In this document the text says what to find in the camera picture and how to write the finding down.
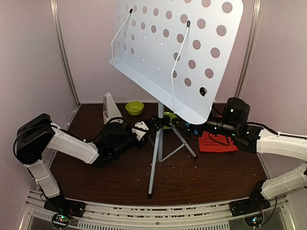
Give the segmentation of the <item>red sheet music paper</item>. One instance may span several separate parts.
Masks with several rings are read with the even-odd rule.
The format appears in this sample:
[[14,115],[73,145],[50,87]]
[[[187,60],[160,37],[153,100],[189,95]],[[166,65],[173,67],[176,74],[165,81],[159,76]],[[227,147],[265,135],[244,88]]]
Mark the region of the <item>red sheet music paper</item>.
[[223,135],[213,135],[203,132],[202,137],[198,137],[200,152],[225,153],[238,151],[229,137]]

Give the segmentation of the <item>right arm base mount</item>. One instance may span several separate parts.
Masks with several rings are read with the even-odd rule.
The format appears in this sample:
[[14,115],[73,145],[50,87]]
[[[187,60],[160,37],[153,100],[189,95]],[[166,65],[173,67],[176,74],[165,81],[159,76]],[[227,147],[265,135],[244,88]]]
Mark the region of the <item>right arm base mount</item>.
[[233,201],[229,207],[233,217],[243,216],[249,227],[257,228],[264,223],[263,210],[270,208],[271,204],[266,200],[258,203],[248,198]]

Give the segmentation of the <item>white perforated music stand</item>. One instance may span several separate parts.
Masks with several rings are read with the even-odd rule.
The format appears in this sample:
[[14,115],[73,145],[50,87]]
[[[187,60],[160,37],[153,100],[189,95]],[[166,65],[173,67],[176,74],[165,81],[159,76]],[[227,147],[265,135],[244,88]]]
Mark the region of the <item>white perforated music stand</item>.
[[243,11],[240,0],[118,0],[109,63],[160,107],[204,124]]

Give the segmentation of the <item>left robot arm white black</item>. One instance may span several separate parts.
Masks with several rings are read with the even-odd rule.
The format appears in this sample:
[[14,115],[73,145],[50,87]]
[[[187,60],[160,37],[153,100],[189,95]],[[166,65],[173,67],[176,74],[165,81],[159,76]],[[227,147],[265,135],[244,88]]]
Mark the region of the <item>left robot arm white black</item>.
[[96,137],[87,140],[59,127],[48,114],[41,114],[18,129],[13,154],[28,169],[45,196],[50,198],[51,206],[64,213],[69,209],[69,202],[61,196],[60,186],[42,157],[45,149],[56,150],[103,168],[131,148],[142,148],[153,128],[150,120],[131,124],[121,117],[114,117]]

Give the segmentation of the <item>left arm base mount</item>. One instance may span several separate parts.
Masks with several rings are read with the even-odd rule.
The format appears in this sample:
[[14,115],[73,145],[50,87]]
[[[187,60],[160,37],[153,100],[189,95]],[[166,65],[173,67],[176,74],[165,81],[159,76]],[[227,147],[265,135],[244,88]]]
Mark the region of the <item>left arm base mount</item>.
[[56,229],[66,228],[75,218],[82,218],[85,207],[84,202],[69,199],[54,201],[46,198],[44,203],[44,209],[54,212],[51,223]]

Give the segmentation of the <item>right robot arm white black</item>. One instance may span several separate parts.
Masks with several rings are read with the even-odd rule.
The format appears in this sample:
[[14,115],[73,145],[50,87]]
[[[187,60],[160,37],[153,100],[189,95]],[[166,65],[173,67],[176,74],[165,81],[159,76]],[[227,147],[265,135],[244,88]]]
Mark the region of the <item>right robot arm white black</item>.
[[[221,116],[209,115],[202,125],[194,125],[181,118],[172,120],[188,136],[201,137],[204,132],[230,138],[233,144],[244,152],[268,153],[307,160],[307,138],[305,136],[274,131],[268,126],[249,122],[250,106],[242,99],[229,98]],[[294,191],[307,185],[307,164],[273,179],[258,182],[246,200],[249,211],[257,211],[265,200]]]

